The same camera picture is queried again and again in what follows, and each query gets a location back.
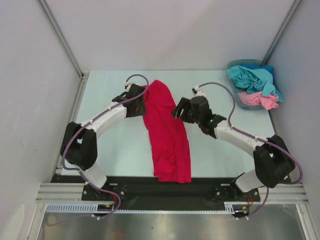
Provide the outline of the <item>red t shirt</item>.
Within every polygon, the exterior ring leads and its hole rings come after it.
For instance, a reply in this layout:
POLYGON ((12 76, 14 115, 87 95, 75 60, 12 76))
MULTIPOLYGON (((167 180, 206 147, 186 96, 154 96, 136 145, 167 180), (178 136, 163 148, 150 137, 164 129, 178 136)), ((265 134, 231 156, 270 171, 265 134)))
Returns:
POLYGON ((144 94, 153 175, 160 182, 190 183, 192 180, 190 145, 182 120, 172 116, 176 108, 169 88, 154 80, 144 94))

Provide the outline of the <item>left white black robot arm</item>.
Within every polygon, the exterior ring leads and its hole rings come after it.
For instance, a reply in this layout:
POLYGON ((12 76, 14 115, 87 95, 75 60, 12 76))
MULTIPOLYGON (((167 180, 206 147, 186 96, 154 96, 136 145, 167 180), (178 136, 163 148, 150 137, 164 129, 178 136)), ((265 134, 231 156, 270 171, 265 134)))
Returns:
POLYGON ((125 88, 126 91, 113 98, 101 113, 82 123, 68 123, 60 149, 63 168, 79 172, 100 200, 110 196, 111 188, 97 163, 99 137, 126 118, 146 114, 144 94, 148 87, 130 83, 125 88))

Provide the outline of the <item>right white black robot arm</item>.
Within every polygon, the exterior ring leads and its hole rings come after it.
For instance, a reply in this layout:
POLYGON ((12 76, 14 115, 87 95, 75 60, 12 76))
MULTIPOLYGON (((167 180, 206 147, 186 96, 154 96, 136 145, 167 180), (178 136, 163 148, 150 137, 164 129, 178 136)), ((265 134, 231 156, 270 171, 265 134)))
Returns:
POLYGON ((181 98, 171 114, 185 123, 197 124, 204 134, 228 142, 253 157, 254 169, 232 181, 230 194, 237 201, 242 201, 253 189, 274 188, 296 168, 280 136, 259 138, 245 134, 243 130, 230 126, 227 118, 212 113, 204 96, 181 98))

